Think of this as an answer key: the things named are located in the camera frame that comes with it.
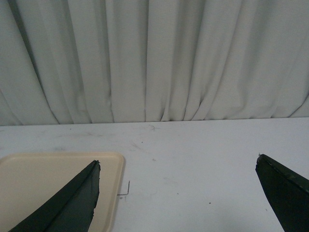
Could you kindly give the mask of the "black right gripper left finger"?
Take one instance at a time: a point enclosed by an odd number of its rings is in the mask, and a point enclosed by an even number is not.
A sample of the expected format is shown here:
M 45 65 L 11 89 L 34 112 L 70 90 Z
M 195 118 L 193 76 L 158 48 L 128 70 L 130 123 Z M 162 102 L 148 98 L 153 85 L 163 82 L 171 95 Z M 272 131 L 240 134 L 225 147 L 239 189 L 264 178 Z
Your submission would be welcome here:
M 100 162 L 92 161 L 12 232 L 87 232 L 99 197 Z

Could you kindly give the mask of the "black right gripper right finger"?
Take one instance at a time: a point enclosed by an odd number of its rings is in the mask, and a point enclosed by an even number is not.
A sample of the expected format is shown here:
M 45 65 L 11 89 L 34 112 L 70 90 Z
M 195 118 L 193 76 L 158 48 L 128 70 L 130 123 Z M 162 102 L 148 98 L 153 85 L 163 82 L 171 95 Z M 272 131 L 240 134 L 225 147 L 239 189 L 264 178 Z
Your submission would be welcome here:
M 285 232 L 309 230 L 309 180 L 271 157 L 259 155 L 255 171 Z

